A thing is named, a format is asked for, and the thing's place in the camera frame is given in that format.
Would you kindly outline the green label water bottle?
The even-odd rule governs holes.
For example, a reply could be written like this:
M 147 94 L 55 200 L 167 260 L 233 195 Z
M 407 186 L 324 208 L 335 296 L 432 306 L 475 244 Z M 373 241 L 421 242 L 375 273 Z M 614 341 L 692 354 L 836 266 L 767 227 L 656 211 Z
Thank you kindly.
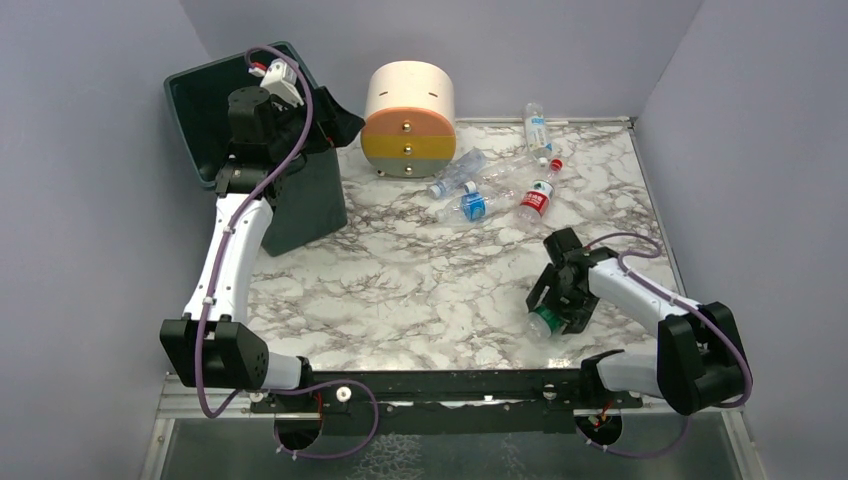
M 566 321 L 550 308 L 539 305 L 527 314 L 527 325 L 533 338 L 541 341 L 562 334 Z

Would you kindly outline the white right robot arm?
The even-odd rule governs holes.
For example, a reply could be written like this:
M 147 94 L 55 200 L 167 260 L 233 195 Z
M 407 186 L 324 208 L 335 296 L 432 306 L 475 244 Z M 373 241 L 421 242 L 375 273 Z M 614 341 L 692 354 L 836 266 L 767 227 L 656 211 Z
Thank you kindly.
M 582 393 L 595 400 L 613 392 L 648 395 L 681 415 L 747 402 L 753 377 L 729 307 L 680 296 L 628 266 L 628 252 L 599 240 L 583 244 L 571 228 L 543 245 L 549 262 L 525 300 L 537 336 L 582 332 L 606 301 L 656 340 L 653 353 L 610 350 L 584 360 Z

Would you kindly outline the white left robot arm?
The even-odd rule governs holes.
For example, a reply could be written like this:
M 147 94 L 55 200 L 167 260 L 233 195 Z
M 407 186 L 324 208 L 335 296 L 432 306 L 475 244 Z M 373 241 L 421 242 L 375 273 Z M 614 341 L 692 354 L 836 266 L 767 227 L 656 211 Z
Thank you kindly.
M 325 87 L 294 106 L 259 86 L 223 91 L 212 113 L 230 139 L 216 172 L 213 236 L 197 285 L 160 341 L 188 387 L 295 390 L 306 361 L 275 354 L 246 324 L 260 252 L 279 256 L 343 227 L 337 151 L 363 127 Z

